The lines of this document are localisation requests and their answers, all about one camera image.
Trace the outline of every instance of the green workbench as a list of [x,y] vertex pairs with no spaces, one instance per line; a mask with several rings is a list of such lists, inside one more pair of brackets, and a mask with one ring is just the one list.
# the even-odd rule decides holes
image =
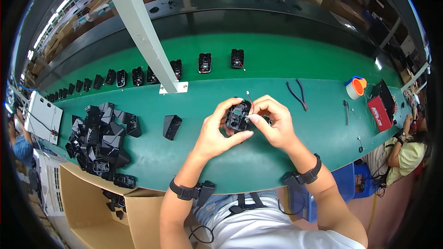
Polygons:
[[[234,96],[246,97],[247,90],[253,100],[269,94],[287,106],[299,139],[312,152],[317,152],[330,170],[345,166],[382,144],[398,131],[410,112],[408,108],[400,108],[394,117],[397,125],[379,133],[365,98],[351,100],[344,82],[353,75],[363,76],[369,83],[383,78],[401,105],[405,98],[399,89],[400,80],[393,69],[386,66],[380,71],[374,60],[343,48],[261,34],[210,35],[210,40],[212,42],[207,42],[206,35],[162,41],[170,60],[180,58],[183,61],[182,80],[189,81],[187,93],[159,95],[159,85],[146,84],[125,88],[123,92],[115,86],[103,86],[98,91],[91,89],[81,95],[71,95],[55,103],[63,109],[58,146],[44,144],[76,162],[69,159],[64,149],[71,134],[71,115],[83,118],[87,105],[115,103],[116,109],[136,114],[142,130],[139,138],[125,137],[123,148],[131,155],[132,162],[119,172],[135,176],[138,186],[165,191],[193,148],[203,119],[212,114],[219,102]],[[245,50],[247,71],[230,68],[230,50],[235,47]],[[196,63],[201,52],[212,53],[211,73],[197,73]],[[50,86],[47,92],[67,87],[77,79],[89,77],[93,80],[97,73],[104,76],[109,68],[125,68],[130,82],[130,70],[143,63],[138,50],[129,49],[77,69]],[[305,112],[287,90],[287,77],[301,78],[309,112]],[[296,81],[289,81],[299,94]],[[346,125],[343,100],[350,104],[350,125]],[[171,114],[183,119],[174,141],[162,135],[164,116]],[[358,152],[358,135],[365,147],[362,153]],[[239,193],[282,186],[281,176],[293,170],[288,156],[272,147],[256,130],[249,140],[212,159],[200,179],[214,182],[218,194]]]

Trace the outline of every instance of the blue plastic stool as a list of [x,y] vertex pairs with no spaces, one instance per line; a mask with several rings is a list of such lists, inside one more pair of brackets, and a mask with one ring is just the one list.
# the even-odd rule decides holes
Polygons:
[[372,179],[371,173],[369,172],[368,165],[366,163],[355,164],[354,165],[354,174],[362,175],[362,184],[364,184],[364,188],[362,192],[355,191],[354,199],[357,198],[365,198],[370,197],[378,188],[374,187],[374,179]]
[[[332,172],[332,175],[341,197],[346,203],[349,202],[354,198],[355,193],[354,164],[350,163],[341,169],[337,169]],[[300,191],[291,190],[288,187],[287,192],[289,195],[289,209],[292,213],[298,214],[309,223],[317,221],[317,202],[304,185],[301,186]]]

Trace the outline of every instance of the denim shorts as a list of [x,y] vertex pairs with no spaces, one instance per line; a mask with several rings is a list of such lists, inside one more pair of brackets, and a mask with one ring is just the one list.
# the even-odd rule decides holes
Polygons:
[[[259,197],[271,197],[278,200],[276,189],[258,191],[257,194]],[[251,198],[251,195],[245,193],[245,198]],[[201,225],[206,225],[221,208],[237,200],[237,194],[213,195],[209,197],[208,201],[199,210],[197,207],[197,200],[194,200],[192,202],[192,213]]]

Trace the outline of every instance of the wire cutters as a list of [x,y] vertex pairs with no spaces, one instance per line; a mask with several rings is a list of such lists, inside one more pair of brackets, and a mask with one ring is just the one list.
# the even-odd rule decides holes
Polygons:
[[296,95],[296,93],[292,90],[291,85],[289,84],[289,82],[286,82],[287,89],[291,92],[291,94],[292,94],[292,95],[293,95],[298,101],[300,101],[300,103],[302,103],[303,108],[305,109],[305,111],[308,111],[309,109],[308,109],[308,107],[307,107],[307,104],[306,104],[306,101],[305,101],[305,98],[304,98],[304,89],[303,89],[303,85],[302,85],[302,83],[300,82],[300,80],[296,79],[296,81],[297,81],[297,83],[299,84],[300,89],[302,90],[302,98],[303,98],[303,100],[300,99],[300,97],[298,97],[298,96]]

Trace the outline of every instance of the white shirt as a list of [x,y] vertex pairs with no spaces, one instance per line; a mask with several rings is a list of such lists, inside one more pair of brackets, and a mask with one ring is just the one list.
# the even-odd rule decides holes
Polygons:
[[[221,208],[207,224],[210,229],[216,225],[210,246],[213,249],[365,249],[362,244],[332,230],[301,230],[288,215],[280,212],[276,199],[260,199],[268,208],[246,210],[226,219],[230,214],[229,208],[237,205],[238,201]],[[254,203],[252,198],[246,198],[245,202]]]

